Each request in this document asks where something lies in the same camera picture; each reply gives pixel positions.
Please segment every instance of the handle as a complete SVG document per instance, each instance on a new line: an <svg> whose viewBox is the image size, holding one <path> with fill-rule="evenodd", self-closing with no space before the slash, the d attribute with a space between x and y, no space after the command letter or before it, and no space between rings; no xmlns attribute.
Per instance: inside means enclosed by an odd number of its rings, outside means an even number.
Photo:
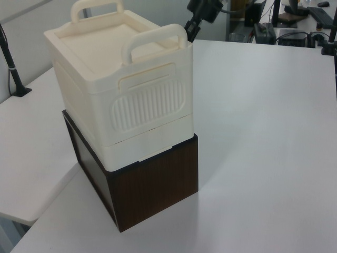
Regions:
<svg viewBox="0 0 337 253"><path fill-rule="evenodd" d="M124 65L132 63L131 52L136 47L151 42L157 42L178 35L179 48L187 47L187 34L185 29L178 24L166 25L154 30L136 34L122 47L122 60Z"/></svg>
<svg viewBox="0 0 337 253"><path fill-rule="evenodd" d="M123 0L79 0L72 6L71 9L72 22L78 23L80 21L78 13L83 9L111 3L117 4L117 11L119 13L124 12Z"/></svg>

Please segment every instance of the wooden box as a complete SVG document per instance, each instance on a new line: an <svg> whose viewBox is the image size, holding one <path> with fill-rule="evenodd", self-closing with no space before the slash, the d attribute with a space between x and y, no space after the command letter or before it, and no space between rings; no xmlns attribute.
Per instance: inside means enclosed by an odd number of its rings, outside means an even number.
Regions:
<svg viewBox="0 0 337 253"><path fill-rule="evenodd" d="M78 162L120 232L198 191L197 135L119 170L106 171L63 111Z"/></svg>

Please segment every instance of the table surface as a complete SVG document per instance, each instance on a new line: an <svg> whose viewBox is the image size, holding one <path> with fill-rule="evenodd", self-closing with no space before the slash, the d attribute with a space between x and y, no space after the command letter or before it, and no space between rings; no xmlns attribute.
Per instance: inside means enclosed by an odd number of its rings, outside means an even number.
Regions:
<svg viewBox="0 0 337 253"><path fill-rule="evenodd" d="M266 13L266 11L269 9L269 7L273 4L273 0L267 0L266 1L266 5L264 7L263 10L263 14ZM303 7L317 7L317 4L323 2L323 0L301 0L301 4ZM329 7L324 7L323 9L326 11L326 13L328 13L332 18L334 18L335 15L335 11L336 11L336 7L337 7L337 1L336 0L330 0L328 1L330 3ZM280 11L279 13L284 13L284 5L280 5ZM269 12L263 16L260 20L260 23L268 23L269 21ZM299 29L299 30L303 30L307 33L309 32L317 32L316 30L316 25L317 25L317 21L311 16L309 15L307 18L298 21L297 22L298 27L297 28L275 28L275 32L276 35L279 35L279 32L281 29ZM322 29L321 32L323 33L327 33L327 35L330 35L330 29Z"/></svg>
<svg viewBox="0 0 337 253"><path fill-rule="evenodd" d="M32 225L79 170L54 70L0 104L0 216Z"/></svg>
<svg viewBox="0 0 337 253"><path fill-rule="evenodd" d="M337 251L333 58L193 47L199 192L119 233L80 170L12 253Z"/></svg>

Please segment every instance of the background desk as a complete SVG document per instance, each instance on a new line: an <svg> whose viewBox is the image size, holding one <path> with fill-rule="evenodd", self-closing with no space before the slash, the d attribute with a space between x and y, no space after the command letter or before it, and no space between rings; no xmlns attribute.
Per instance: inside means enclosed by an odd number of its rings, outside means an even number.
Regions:
<svg viewBox="0 0 337 253"><path fill-rule="evenodd" d="M32 225L79 170L54 70L0 104L0 216Z"/></svg>
<svg viewBox="0 0 337 253"><path fill-rule="evenodd" d="M264 7L263 10L263 14L266 13L266 11L268 10L268 8L273 4L273 0L267 0L266 5ZM306 0L301 0L301 3L303 5L303 7L317 7L317 4L323 2L323 0L310 0L310 1L306 1ZM329 1L330 6L329 7L325 7L323 8L332 18L334 18L335 16L335 12L336 12L336 7L337 7L337 1L336 0L330 0ZM284 5L280 5L280 11L279 14L284 13ZM269 21L269 12L263 16L260 20L260 23L268 23ZM275 32L276 35L278 36L280 29L299 29L299 30L303 30L307 33L309 32L317 32L316 31L316 25L317 25L317 21L311 16L309 15L307 18L298 21L297 22L298 27L297 28L275 28ZM330 29L322 29L323 33L327 33L327 35L330 35Z"/></svg>
<svg viewBox="0 0 337 253"><path fill-rule="evenodd" d="M193 47L199 193L119 233L79 171L13 253L337 251L333 58Z"/></svg>

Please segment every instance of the cream plastic container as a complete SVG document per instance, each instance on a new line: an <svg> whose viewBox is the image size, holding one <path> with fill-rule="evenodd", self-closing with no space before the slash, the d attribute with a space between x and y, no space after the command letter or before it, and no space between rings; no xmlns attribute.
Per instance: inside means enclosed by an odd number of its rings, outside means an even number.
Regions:
<svg viewBox="0 0 337 253"><path fill-rule="evenodd" d="M79 20L108 3L117 12ZM193 131L192 44L122 0L80 0L70 23L45 32L66 110L107 171L170 149Z"/></svg>

